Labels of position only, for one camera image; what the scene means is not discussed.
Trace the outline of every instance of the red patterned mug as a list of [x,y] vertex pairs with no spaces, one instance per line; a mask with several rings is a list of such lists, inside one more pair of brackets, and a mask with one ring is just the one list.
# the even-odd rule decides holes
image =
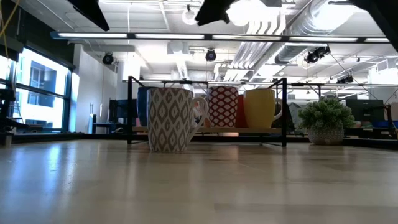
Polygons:
[[235,127],[238,89],[230,86],[209,88],[209,119],[212,127]]

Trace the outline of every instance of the security camera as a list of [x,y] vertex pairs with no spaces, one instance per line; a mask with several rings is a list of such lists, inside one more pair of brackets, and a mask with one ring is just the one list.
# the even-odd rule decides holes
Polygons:
[[102,62],[105,65],[111,65],[113,63],[113,53],[112,52],[106,52],[104,58],[102,59]]
[[208,49],[206,54],[206,61],[214,62],[217,58],[217,54],[214,49]]

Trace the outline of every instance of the mug handle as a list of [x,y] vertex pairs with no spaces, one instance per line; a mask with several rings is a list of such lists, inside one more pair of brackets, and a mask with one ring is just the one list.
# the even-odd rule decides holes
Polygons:
[[278,98],[278,99],[276,99],[276,102],[279,102],[280,105],[281,105],[281,107],[280,107],[280,112],[279,112],[279,114],[278,114],[277,116],[274,117],[274,121],[278,120],[278,119],[282,116],[282,112],[283,112],[283,109],[284,109],[284,104],[283,104],[282,99],[279,99],[279,98]]
[[192,107],[192,108],[195,107],[195,103],[196,103],[196,102],[198,102],[198,103],[202,102],[203,105],[205,105],[205,111],[204,111],[204,113],[203,113],[203,115],[202,115],[202,117],[201,117],[201,120],[199,121],[198,125],[197,125],[197,126],[192,130],[192,132],[189,134],[189,136],[188,136],[188,142],[190,142],[190,141],[192,140],[193,135],[199,130],[199,128],[202,126],[203,122],[205,122],[205,119],[207,118],[207,114],[208,114],[208,112],[209,112],[209,104],[207,103],[207,100],[205,100],[205,99],[202,98],[202,97],[195,97],[195,98],[192,100],[192,104],[191,104],[191,107]]

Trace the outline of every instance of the white patterned mug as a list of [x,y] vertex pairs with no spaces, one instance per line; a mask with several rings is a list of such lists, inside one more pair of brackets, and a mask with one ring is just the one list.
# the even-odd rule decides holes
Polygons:
[[193,124],[195,102],[208,104],[204,98],[193,98],[193,92],[180,88],[153,88],[147,91],[149,147],[153,152],[182,152],[203,124],[202,116],[196,128]]

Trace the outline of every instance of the wooden shelf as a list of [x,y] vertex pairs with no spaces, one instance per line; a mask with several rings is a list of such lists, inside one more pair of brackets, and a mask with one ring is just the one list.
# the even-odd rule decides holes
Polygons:
[[[147,127],[132,127],[134,132],[148,132]],[[198,133],[267,133],[282,134],[280,128],[199,128]]]

